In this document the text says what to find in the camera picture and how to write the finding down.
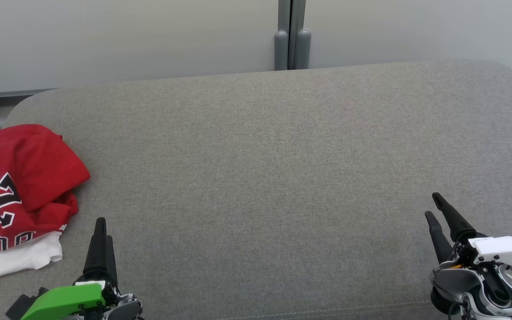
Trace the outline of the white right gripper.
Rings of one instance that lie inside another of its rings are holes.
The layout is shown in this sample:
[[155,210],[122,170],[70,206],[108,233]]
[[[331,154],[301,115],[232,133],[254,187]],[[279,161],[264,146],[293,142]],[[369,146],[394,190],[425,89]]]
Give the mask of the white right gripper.
[[432,199],[444,215],[451,240],[456,242],[452,249],[435,215],[424,213],[438,263],[447,261],[452,251],[451,281],[512,280],[512,236],[477,237],[473,226],[441,194],[434,192]]

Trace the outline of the red shorts with white stripe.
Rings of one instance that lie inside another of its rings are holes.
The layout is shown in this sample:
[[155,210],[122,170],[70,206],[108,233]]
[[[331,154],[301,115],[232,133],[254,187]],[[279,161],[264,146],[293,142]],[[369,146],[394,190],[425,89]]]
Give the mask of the red shorts with white stripe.
[[41,209],[91,177],[62,136],[35,124],[0,130],[0,176],[6,173],[28,212]]

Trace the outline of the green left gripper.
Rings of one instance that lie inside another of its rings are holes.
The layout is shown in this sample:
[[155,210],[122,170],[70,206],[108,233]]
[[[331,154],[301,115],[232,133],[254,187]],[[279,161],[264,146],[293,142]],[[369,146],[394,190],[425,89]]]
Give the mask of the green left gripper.
[[120,294],[112,237],[98,217],[88,247],[83,276],[73,285],[39,288],[21,295],[6,312],[8,320],[144,320],[141,301]]

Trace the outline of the grey partition post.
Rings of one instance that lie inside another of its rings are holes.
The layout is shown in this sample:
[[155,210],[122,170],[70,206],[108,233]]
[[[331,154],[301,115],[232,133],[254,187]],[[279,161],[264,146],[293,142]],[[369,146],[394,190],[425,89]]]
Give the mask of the grey partition post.
[[274,35],[274,70],[288,69],[291,0],[278,0],[277,31]]
[[290,70],[308,69],[311,31],[304,27],[306,0],[290,0],[288,63]]

